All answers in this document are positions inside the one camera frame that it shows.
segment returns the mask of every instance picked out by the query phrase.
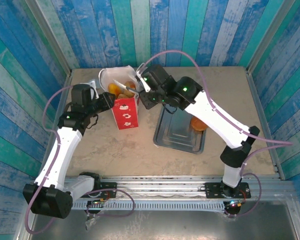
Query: metal tray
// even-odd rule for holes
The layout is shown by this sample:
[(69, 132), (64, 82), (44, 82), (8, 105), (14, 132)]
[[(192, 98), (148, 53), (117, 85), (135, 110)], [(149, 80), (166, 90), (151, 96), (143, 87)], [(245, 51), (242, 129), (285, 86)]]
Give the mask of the metal tray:
[[(174, 107), (166, 105), (173, 112)], [(206, 131), (196, 131), (191, 125), (192, 115), (177, 109), (174, 114), (168, 113), (164, 107), (154, 132), (154, 144), (192, 154), (201, 154), (204, 150)]]

